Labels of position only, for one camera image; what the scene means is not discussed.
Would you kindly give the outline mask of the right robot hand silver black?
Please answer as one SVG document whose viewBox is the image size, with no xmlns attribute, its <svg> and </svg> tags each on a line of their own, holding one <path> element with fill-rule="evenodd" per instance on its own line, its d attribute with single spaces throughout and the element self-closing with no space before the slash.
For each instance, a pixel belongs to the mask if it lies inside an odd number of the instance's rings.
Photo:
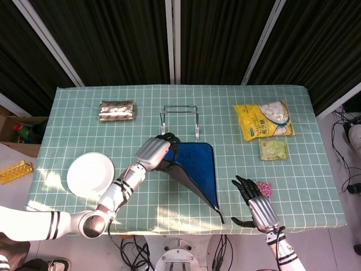
<svg viewBox="0 0 361 271">
<path fill-rule="evenodd" d="M 236 175 L 237 180 L 232 183 L 239 190 L 242 198 L 248 206 L 252 221 L 241 221 L 236 217 L 231 217 L 233 223 L 244 228 L 257 228 L 261 233 L 269 233 L 278 228 L 279 219 L 271 203 L 261 193 L 257 184 L 246 178 Z"/>
</svg>

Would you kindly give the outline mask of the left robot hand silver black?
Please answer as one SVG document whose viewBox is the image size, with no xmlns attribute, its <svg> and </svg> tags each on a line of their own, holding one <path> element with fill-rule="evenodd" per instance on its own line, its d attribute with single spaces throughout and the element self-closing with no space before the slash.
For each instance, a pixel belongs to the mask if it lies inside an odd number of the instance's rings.
<svg viewBox="0 0 361 271">
<path fill-rule="evenodd" d="M 180 139 L 173 133 L 160 134 L 148 139 L 135 154 L 135 162 L 147 172 L 155 170 L 168 151 L 175 148 Z"/>
</svg>

